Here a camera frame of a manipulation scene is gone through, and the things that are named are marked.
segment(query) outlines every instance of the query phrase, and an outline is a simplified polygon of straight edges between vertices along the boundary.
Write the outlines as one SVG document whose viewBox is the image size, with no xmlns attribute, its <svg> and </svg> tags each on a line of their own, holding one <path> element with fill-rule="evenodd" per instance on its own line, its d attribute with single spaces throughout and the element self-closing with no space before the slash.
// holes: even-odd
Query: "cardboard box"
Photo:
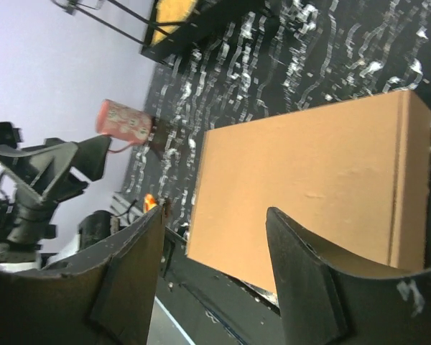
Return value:
<svg viewBox="0 0 431 345">
<path fill-rule="evenodd" d="M 350 252 L 421 270 L 430 122 L 413 92 L 395 91 L 209 131 L 188 257 L 275 292 L 276 206 Z"/>
</svg>

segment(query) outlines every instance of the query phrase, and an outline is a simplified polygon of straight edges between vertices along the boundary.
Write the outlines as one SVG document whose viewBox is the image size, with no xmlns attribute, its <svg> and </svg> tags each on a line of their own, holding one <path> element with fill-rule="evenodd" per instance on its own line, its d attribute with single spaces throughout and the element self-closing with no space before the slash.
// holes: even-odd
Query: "black mechanical part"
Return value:
<svg viewBox="0 0 431 345">
<path fill-rule="evenodd" d="M 112 213 L 104 210 L 89 215 L 78 225 L 80 250 L 91 247 L 111 235 Z"/>
<path fill-rule="evenodd" d="M 0 271 L 0 344 L 145 345 L 163 239 L 156 207 L 43 270 Z"/>
<path fill-rule="evenodd" d="M 101 179 L 111 143 L 107 136 L 79 143 L 49 138 L 43 145 L 18 149 L 20 140 L 10 122 L 0 122 L 0 262 L 35 261 L 39 241 L 56 237 L 50 222 L 59 204 L 88 187 L 70 170 L 90 181 Z M 1 189 L 5 175 L 16 183 L 12 202 Z"/>
<path fill-rule="evenodd" d="M 286 344 L 431 344 L 431 267 L 399 276 L 376 265 L 380 278 L 344 272 L 322 256 L 338 246 L 277 208 L 267 237 Z M 346 262 L 367 261 L 338 250 Z"/>
</svg>

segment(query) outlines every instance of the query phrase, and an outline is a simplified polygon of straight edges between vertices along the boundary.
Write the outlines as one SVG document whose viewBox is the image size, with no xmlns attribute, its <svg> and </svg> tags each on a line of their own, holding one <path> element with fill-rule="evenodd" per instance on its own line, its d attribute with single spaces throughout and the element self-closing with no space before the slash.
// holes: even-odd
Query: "black table surface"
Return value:
<svg viewBox="0 0 431 345">
<path fill-rule="evenodd" d="M 279 18 L 249 13 L 156 67 L 144 110 L 167 124 L 152 140 L 164 155 L 135 147 L 122 193 L 170 198 L 176 229 L 190 222 L 205 131 L 400 88 L 431 108 L 431 0 L 282 0 Z"/>
</svg>

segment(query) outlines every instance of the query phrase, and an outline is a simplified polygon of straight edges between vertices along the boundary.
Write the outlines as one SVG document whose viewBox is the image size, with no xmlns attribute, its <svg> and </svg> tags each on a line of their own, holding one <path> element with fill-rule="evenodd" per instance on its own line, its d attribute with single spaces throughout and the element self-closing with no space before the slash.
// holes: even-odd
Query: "black cable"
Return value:
<svg viewBox="0 0 431 345">
<path fill-rule="evenodd" d="M 122 214 L 119 214 L 117 217 L 120 218 L 120 217 L 124 216 L 125 214 L 127 214 L 126 221 L 127 221 L 128 225 L 131 225 L 131 220 L 129 219 L 129 216 L 130 216 L 131 209 L 134 207 L 134 205 L 136 205 L 136 203 L 137 203 L 137 199 L 134 199 L 129 204 L 129 207 L 127 208 L 127 210 L 124 211 Z"/>
<path fill-rule="evenodd" d="M 5 191 L 3 189 L 1 189 L 1 183 L 3 182 L 3 178 L 5 177 L 5 170 L 2 170 L 0 172 L 0 194 L 2 194 L 2 196 L 4 197 L 6 204 L 9 206 L 10 202 L 9 202 L 9 196 L 8 194 L 5 193 Z"/>
</svg>

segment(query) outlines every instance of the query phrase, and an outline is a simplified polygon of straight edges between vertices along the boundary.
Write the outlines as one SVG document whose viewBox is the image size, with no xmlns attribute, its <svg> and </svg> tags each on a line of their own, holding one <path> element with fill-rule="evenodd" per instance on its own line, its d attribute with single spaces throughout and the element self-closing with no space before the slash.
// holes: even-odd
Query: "brown cardboard box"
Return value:
<svg viewBox="0 0 431 345">
<path fill-rule="evenodd" d="M 413 92 L 395 91 L 209 131 L 188 257 L 274 292 L 276 206 L 350 252 L 421 270 L 430 121 Z"/>
</svg>

